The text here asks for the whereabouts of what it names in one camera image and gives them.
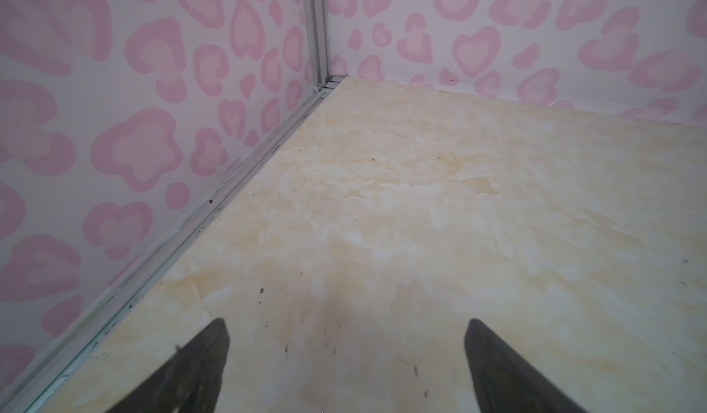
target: metal strip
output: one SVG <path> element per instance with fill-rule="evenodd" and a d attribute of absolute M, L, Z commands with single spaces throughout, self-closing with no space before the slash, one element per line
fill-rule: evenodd
<path fill-rule="evenodd" d="M 331 79 L 326 0 L 304 0 L 313 80 L 319 89 Z"/>
<path fill-rule="evenodd" d="M 81 320 L 60 338 L 47 356 L 38 359 L 21 376 L 21 380 L 13 383 L 0 400 L 0 413 L 39 410 L 330 93 L 331 89 L 313 92 L 244 157 L 237 170 L 226 175 L 204 201 L 175 223 L 155 247 L 132 267 L 132 272 L 82 315 Z"/>

